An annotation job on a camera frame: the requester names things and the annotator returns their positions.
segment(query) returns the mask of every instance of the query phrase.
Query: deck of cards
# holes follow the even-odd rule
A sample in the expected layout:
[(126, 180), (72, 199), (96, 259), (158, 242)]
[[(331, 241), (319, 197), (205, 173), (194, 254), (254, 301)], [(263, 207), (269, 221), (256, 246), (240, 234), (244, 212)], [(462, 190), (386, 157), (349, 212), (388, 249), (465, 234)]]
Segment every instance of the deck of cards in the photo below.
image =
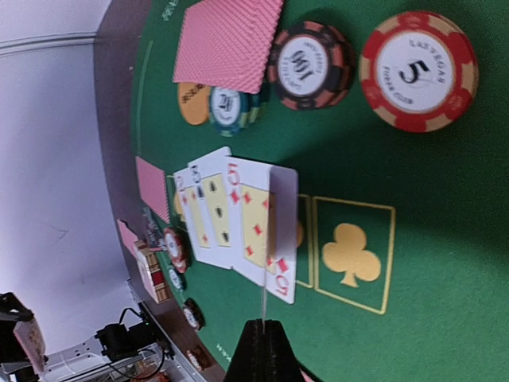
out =
[(196, 261), (232, 269), (292, 304), (297, 258), (297, 171), (206, 154), (174, 174)]

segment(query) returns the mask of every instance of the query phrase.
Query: green felt table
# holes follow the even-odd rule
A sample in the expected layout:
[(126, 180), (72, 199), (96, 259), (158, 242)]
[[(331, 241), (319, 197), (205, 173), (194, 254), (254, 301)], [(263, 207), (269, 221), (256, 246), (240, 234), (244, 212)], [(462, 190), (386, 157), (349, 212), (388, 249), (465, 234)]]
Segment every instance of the green felt table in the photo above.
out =
[[(234, 138), (182, 118), (172, 82), (182, 18), (194, 1), (153, 0), (132, 99), (136, 155), (168, 175), (221, 146), (235, 156), (299, 173), (295, 303), (269, 295), (299, 361), (323, 381), (502, 381), (509, 379), (509, 129), (507, 2), (427, 2), (470, 37), (480, 62), (472, 108), (445, 129), (409, 134), (368, 106), (358, 80), (337, 107), (292, 111), (272, 89), (266, 114)], [(362, 50), (383, 20), (422, 2), (288, 0), (280, 28), (299, 20), (336, 26)], [(341, 223), (361, 227), (381, 271), (374, 281), (331, 271), (322, 248)], [(198, 333), (226, 369), (246, 320), (260, 318), (261, 292), (234, 271), (193, 262), (188, 288), (206, 326)]]

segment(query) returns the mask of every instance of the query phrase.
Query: black cable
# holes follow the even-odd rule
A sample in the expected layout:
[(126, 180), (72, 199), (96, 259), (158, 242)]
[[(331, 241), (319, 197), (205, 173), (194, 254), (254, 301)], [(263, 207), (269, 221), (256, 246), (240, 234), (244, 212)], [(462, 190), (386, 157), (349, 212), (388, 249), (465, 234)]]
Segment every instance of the black cable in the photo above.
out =
[(163, 348), (161, 348), (161, 351), (162, 351), (162, 356), (161, 356), (161, 363), (159, 364), (159, 366), (157, 367), (156, 371), (153, 372), (152, 374), (150, 374), (149, 376), (143, 376), (143, 377), (135, 377), (135, 376), (128, 376), (127, 374), (124, 374), (123, 372), (121, 372), (120, 370), (118, 370), (115, 366), (113, 366), (112, 364), (107, 364), (110, 368), (112, 368), (114, 371), (116, 371), (118, 374), (120, 374), (121, 376), (124, 376), (126, 378), (129, 378), (130, 380), (149, 380), (151, 378), (154, 378), (162, 369), (162, 366), (165, 364), (165, 350), (163, 350)]
[(120, 314), (119, 324), (122, 324), (122, 321), (124, 321), (124, 317), (126, 316), (127, 311), (131, 311), (133, 312), (133, 314), (136, 314), (138, 318), (140, 318), (141, 320), (143, 319), (143, 317), (133, 308), (126, 308), (122, 311), (122, 314)]

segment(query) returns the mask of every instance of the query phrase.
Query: blue poker chip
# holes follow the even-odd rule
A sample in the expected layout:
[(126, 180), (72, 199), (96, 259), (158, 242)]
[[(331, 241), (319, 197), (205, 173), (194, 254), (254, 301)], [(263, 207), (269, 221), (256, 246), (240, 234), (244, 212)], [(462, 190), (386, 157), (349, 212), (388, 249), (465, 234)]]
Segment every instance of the blue poker chip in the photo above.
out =
[(224, 137), (237, 135), (247, 125), (249, 95), (236, 90), (212, 88), (209, 96), (210, 121)]
[(251, 110), (249, 112), (249, 123), (255, 123), (263, 117), (266, 104), (269, 100), (270, 87), (263, 81), (260, 92), (251, 94)]

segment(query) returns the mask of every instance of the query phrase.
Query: white wall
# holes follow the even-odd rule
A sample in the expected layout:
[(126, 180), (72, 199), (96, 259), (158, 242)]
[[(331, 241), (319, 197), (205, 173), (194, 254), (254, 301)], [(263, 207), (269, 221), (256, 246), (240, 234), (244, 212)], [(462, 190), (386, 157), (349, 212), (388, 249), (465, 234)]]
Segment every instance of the white wall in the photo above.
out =
[(133, 305), (95, 113), (92, 45), (0, 56), (0, 292), (37, 316), (47, 353)]
[(0, 0), (0, 42), (50, 34), (95, 32), (110, 2)]

